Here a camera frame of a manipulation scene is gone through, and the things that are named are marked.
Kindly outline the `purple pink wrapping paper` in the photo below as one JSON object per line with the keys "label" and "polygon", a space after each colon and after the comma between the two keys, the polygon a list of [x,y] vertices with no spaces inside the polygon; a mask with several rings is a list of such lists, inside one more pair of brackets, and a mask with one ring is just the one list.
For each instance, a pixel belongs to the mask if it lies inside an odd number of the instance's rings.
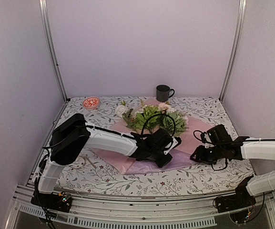
{"label": "purple pink wrapping paper", "polygon": [[121,121],[113,131],[127,132],[136,149],[131,155],[107,149],[95,149],[99,158],[121,174],[142,174],[193,165],[190,156],[198,146],[194,130],[205,131],[210,125],[155,99],[140,101],[136,108],[122,101],[115,114]]}

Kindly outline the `green white flower sprig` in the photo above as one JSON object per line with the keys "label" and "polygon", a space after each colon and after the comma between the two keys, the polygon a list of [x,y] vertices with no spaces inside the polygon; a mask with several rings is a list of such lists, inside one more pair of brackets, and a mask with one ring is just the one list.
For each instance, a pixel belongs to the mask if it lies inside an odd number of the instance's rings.
{"label": "green white flower sprig", "polygon": [[146,104],[141,100],[140,108],[130,109],[126,115],[127,127],[138,132],[148,131],[153,133],[154,129],[158,125],[159,116],[155,116],[161,113],[158,105]]}

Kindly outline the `lilac white flower bouquet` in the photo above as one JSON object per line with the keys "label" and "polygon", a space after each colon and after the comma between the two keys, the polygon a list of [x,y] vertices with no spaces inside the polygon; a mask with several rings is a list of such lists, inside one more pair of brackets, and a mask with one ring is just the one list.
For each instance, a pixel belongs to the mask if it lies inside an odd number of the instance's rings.
{"label": "lilac white flower bouquet", "polygon": [[181,112],[167,112],[161,118],[160,128],[167,131],[170,135],[180,136],[189,129],[188,124],[189,118]]}

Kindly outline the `pink rose stem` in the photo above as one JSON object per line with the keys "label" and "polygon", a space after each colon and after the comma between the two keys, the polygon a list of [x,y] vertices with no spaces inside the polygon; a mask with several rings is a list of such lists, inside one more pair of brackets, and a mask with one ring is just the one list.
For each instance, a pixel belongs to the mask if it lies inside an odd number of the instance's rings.
{"label": "pink rose stem", "polygon": [[175,108],[172,108],[170,104],[168,103],[159,103],[158,105],[159,110],[164,114],[171,114],[176,111]]}

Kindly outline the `white rose long stem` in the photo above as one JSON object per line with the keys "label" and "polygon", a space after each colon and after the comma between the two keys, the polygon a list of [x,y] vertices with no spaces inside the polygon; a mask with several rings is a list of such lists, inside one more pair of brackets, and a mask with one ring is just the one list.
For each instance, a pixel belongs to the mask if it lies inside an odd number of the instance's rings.
{"label": "white rose long stem", "polygon": [[115,109],[115,114],[122,118],[123,121],[127,124],[128,127],[132,127],[133,125],[133,109],[129,108],[126,105],[125,101],[121,101],[121,104],[118,105]]}

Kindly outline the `dark grey metal mug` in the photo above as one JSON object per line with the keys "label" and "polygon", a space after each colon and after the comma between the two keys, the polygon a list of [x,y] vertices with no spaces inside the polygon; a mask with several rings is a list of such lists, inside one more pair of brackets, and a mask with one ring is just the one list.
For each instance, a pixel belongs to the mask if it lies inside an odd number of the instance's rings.
{"label": "dark grey metal mug", "polygon": [[175,90],[169,86],[161,84],[156,86],[156,100],[159,102],[167,102],[175,94]]}

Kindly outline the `red patterned ceramic bowl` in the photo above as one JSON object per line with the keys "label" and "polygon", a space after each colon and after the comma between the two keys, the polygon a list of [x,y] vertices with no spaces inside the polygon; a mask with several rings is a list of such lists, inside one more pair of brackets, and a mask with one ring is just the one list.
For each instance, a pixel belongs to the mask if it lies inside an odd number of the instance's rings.
{"label": "red patterned ceramic bowl", "polygon": [[82,105],[87,110],[93,110],[93,109],[96,109],[100,105],[100,102],[101,101],[98,97],[92,96],[92,97],[86,98],[83,101]]}

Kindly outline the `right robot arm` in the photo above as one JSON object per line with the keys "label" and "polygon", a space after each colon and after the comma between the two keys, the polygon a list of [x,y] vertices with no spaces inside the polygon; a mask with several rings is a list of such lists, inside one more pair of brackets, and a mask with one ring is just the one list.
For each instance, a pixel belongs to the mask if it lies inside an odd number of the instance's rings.
{"label": "right robot arm", "polygon": [[[275,161],[275,139],[251,138],[239,136],[232,139],[224,125],[216,125],[202,132],[198,146],[190,159],[209,165],[214,165],[220,159],[226,161],[263,159]],[[235,189],[235,194],[226,200],[235,208],[244,204],[254,204],[255,196],[261,193],[275,191],[275,170],[260,176],[245,178]]]}

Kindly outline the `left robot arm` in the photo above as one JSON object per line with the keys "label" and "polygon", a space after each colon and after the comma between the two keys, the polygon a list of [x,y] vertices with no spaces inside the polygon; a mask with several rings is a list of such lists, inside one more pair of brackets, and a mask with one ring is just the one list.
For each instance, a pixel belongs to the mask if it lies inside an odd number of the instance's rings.
{"label": "left robot arm", "polygon": [[170,151],[181,144],[175,132],[157,129],[153,134],[123,134],[86,122],[82,114],[74,114],[57,127],[47,152],[39,163],[39,175],[35,179],[35,195],[45,207],[56,202],[54,186],[63,169],[73,163],[84,147],[107,150],[139,161],[153,161],[159,168],[167,165]]}

